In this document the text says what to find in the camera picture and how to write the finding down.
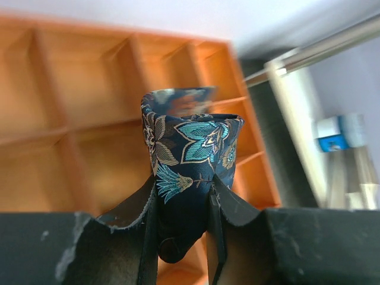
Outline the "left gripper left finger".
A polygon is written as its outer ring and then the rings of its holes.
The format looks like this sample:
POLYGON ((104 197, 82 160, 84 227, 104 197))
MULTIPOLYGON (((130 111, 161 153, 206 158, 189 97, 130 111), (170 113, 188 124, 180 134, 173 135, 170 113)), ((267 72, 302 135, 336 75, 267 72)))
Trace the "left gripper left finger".
POLYGON ((2 284, 155 284, 154 178, 99 217, 1 214, 2 284))

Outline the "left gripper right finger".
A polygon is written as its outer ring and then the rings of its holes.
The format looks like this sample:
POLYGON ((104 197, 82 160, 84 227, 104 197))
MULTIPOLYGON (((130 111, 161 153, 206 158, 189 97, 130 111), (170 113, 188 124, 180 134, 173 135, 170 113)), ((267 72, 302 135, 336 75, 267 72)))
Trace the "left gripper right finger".
POLYGON ((257 210, 214 177, 206 232, 210 284, 378 284, 379 213, 257 210))

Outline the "floral navy necktie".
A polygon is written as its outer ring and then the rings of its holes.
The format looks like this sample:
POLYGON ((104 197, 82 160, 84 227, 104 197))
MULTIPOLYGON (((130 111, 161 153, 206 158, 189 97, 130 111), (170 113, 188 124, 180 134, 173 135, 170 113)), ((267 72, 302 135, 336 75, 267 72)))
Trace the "floral navy necktie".
POLYGON ((142 130, 158 197, 158 255, 180 261, 204 234, 213 178, 232 187, 244 120, 209 113, 214 87, 167 88, 141 101, 142 130))

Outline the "orange wooden compartment tray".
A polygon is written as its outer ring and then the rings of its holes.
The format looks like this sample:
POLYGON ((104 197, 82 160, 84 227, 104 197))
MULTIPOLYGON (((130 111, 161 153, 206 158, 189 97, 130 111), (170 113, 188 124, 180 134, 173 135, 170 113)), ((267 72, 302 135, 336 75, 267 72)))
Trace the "orange wooden compartment tray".
MULTIPOLYGON (((242 72, 226 42, 1 18, 1 214, 99 217, 152 178, 140 101, 164 88, 214 86, 208 112, 245 125, 231 191, 280 205, 242 72)), ((206 233, 155 284, 205 284, 206 233)))

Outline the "white two-tier shelf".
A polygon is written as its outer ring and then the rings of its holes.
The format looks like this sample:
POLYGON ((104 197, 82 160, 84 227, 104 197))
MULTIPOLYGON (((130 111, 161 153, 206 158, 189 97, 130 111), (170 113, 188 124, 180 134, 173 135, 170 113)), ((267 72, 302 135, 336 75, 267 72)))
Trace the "white two-tier shelf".
POLYGON ((367 144, 325 153, 315 139, 315 124, 326 117, 307 68, 379 36, 379 16, 268 61, 245 79, 248 87, 269 82, 320 207, 379 209, 379 178, 369 152, 370 132, 363 112, 367 144))

